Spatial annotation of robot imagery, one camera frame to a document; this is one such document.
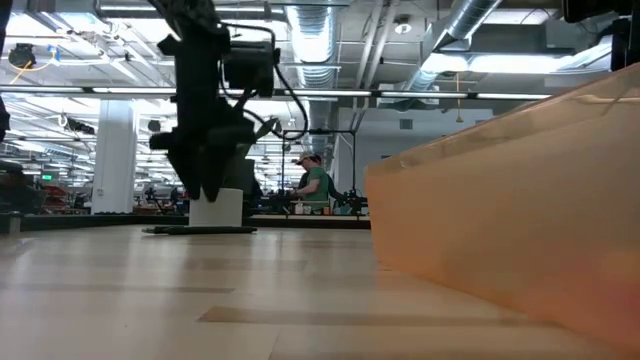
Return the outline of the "green snake plant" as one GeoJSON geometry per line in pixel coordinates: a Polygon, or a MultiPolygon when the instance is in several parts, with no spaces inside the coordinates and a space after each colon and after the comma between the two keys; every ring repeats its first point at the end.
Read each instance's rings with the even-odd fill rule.
{"type": "Polygon", "coordinates": [[[243,140],[236,146],[234,155],[231,157],[225,169],[222,187],[250,193],[255,180],[255,161],[248,159],[247,156],[259,139],[275,130],[279,119],[273,116],[264,118],[247,109],[244,110],[244,114],[253,120],[254,123],[259,123],[260,127],[253,132],[253,135],[248,140],[243,140]]]}

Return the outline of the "person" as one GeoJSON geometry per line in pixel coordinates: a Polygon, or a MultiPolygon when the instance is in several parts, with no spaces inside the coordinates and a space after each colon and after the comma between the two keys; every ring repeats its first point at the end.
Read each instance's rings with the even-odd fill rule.
{"type": "Polygon", "coordinates": [[[327,174],[318,156],[313,153],[303,153],[296,164],[304,168],[305,178],[293,190],[293,194],[310,207],[312,214],[322,214],[324,208],[329,206],[329,187],[327,174]]]}
{"type": "MultiPolygon", "coordinates": [[[[321,156],[320,156],[320,155],[318,155],[318,154],[315,154],[315,155],[313,156],[313,160],[314,160],[318,165],[321,165],[321,164],[322,164],[322,158],[321,158],[321,156]]],[[[337,191],[337,189],[336,189],[336,187],[335,187],[335,184],[334,184],[334,180],[333,180],[333,178],[332,178],[330,175],[328,175],[328,176],[327,176],[327,178],[328,178],[328,192],[329,192],[329,195],[330,195],[332,198],[334,198],[335,200],[337,200],[337,201],[344,201],[344,200],[346,199],[346,197],[345,197],[342,193],[340,193],[340,192],[338,192],[338,191],[337,191]]]]}

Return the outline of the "black table frame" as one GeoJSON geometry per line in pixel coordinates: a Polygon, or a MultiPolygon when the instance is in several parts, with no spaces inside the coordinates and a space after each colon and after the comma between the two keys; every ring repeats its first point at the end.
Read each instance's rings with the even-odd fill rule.
{"type": "MultiPolygon", "coordinates": [[[[20,231],[30,232],[127,225],[186,226],[188,223],[189,218],[186,216],[169,215],[26,215],[20,219],[20,231]]],[[[328,215],[255,215],[244,218],[242,225],[257,228],[358,230],[368,230],[371,228],[370,220],[366,217],[328,215]]]]}

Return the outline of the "silver ventilation duct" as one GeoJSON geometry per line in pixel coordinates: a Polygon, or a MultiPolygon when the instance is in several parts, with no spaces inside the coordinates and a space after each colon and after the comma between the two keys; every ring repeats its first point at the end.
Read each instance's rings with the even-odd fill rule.
{"type": "Polygon", "coordinates": [[[421,42],[421,63],[403,86],[405,91],[428,90],[435,79],[447,72],[453,60],[439,53],[444,47],[461,42],[469,48],[473,34],[503,0],[455,0],[450,13],[431,23],[421,42]]]}
{"type": "Polygon", "coordinates": [[[328,89],[335,85],[337,70],[337,11],[327,6],[288,6],[291,46],[301,63],[297,75],[301,87],[328,89]]]}

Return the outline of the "dark red machinery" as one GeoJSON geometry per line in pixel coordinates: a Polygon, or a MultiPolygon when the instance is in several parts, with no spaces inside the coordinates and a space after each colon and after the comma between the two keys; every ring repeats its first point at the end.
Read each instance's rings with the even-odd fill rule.
{"type": "Polygon", "coordinates": [[[48,194],[29,180],[23,167],[0,160],[0,213],[45,214],[48,194]]]}

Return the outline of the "white plant pot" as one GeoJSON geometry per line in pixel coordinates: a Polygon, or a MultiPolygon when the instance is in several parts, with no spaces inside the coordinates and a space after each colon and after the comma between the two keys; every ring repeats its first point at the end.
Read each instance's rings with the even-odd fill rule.
{"type": "Polygon", "coordinates": [[[221,188],[214,202],[209,202],[200,190],[200,198],[190,201],[189,225],[239,227],[242,205],[243,191],[240,189],[221,188]]]}

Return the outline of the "white building column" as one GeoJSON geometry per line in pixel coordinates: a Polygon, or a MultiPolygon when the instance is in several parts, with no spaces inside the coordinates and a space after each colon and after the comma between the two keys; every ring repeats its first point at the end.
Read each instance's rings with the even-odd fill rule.
{"type": "Polygon", "coordinates": [[[133,210],[139,119],[131,100],[102,100],[97,131],[91,212],[133,210]]]}

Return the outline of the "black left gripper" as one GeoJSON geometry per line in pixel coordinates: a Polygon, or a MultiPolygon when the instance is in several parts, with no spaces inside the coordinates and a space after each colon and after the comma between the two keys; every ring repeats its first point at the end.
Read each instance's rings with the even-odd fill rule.
{"type": "Polygon", "coordinates": [[[158,48],[174,58],[176,89],[172,101],[177,106],[177,125],[169,132],[152,135],[149,145],[153,150],[168,150],[169,162],[190,199],[199,200],[202,188],[207,201],[214,202],[233,147],[256,142],[253,122],[219,96],[218,65],[230,52],[229,32],[225,28],[212,32],[191,29],[180,39],[167,36],[158,48]],[[201,149],[199,174],[193,153],[177,148],[182,145],[212,145],[201,149]]]}

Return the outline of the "orange translucent plastic tray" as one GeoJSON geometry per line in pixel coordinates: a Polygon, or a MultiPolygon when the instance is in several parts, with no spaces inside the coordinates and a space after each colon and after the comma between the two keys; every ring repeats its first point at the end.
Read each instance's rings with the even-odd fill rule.
{"type": "Polygon", "coordinates": [[[640,352],[640,64],[368,166],[385,265],[640,352]]]}

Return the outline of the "long ceiling light bar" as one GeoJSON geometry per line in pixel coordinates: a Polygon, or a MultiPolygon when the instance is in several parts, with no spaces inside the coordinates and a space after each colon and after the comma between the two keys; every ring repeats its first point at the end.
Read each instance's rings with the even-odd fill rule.
{"type": "MultiPolygon", "coordinates": [[[[176,90],[171,87],[73,87],[73,86],[27,86],[0,85],[3,93],[30,93],[47,95],[106,96],[122,95],[130,97],[160,98],[172,96],[176,90]]],[[[491,93],[491,92],[409,92],[381,90],[340,90],[340,89],[294,89],[297,96],[306,98],[390,98],[390,99],[460,99],[460,100],[506,100],[537,101],[549,98],[548,94],[491,93]]]]}

